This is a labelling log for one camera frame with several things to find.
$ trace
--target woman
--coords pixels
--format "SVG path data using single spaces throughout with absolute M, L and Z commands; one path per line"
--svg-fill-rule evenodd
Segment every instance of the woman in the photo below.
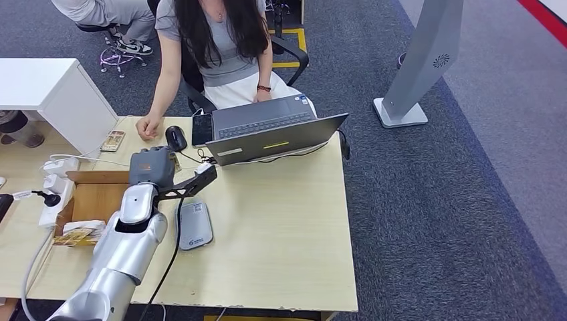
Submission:
M 55 7 L 69 19 L 83 25 L 106 27 L 111 23 L 129 25 L 118 38 L 118 49 L 131 54 L 147 56 L 152 48 L 144 45 L 154 30 L 155 18 L 147 0 L 51 0 Z
M 157 136 L 181 78 L 187 45 L 205 83 L 205 96 L 229 108 L 299 94 L 271 71 L 265 0 L 161 0 L 156 30 L 162 66 L 150 112 L 136 123 L 140 137 Z

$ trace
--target external hard drive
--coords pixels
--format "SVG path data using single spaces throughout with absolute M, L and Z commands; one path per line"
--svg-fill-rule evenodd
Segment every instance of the external hard drive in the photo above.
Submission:
M 181 205 L 181 242 L 179 248 L 188 251 L 206 245 L 213 240 L 213 228 L 207 205 L 197 198 Z M 175 237 L 177 238 L 177 215 L 175 215 Z

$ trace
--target black phone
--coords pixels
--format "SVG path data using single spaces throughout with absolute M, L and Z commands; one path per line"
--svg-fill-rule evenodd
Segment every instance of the black phone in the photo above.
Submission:
M 213 139 L 213 115 L 203 114 L 193 116 L 191 145 L 194 148 L 205 147 L 205 143 L 210 142 Z

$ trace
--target gray carpet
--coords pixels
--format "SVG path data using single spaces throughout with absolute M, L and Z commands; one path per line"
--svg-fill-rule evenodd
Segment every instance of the gray carpet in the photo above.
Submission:
M 445 80 L 567 291 L 567 48 L 518 0 L 465 1 L 461 34 Z
M 444 81 L 422 99 L 426 126 L 385 130 L 370 107 L 409 41 L 400 4 L 309 0 L 306 9 L 312 62 L 296 87 L 322 116 L 351 113 L 344 131 L 353 155 L 344 173 L 360 312 L 338 320 L 565 319 L 566 296 Z M 101 74 L 100 36 L 79 32 L 49 2 L 3 1 L 0 12 L 9 40 L 0 56 L 78 57 L 117 113 L 149 107 L 157 58 L 125 79 Z M 178 100 L 168 114 L 189 112 Z M 57 304 L 31 308 L 45 318 Z M 169 320 L 205 313 L 169 309 Z M 154 307 L 148 320 L 160 313 Z

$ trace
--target gray t-shirt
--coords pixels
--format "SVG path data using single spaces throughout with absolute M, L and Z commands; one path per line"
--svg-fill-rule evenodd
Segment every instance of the gray t-shirt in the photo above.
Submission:
M 156 13 L 156 30 L 169 39 L 180 41 L 173 1 L 160 1 Z M 266 8 L 265 0 L 257 0 L 257 2 L 260 12 L 264 12 Z M 229 22 L 227 22 L 227 19 L 222 22 L 216 22 L 207 14 L 205 14 L 205 17 L 207 17 L 209 26 L 211 26 L 213 40 L 219 48 L 219 53 L 223 60 L 222 64 L 218 66 L 219 60 L 213 54 L 213 61 L 209 62 L 210 68 L 199 67 L 205 86 L 216 87 L 230 84 L 258 72 L 258 61 L 256 58 L 249 59 L 238 55 L 236 43 L 234 43 L 229 34 Z

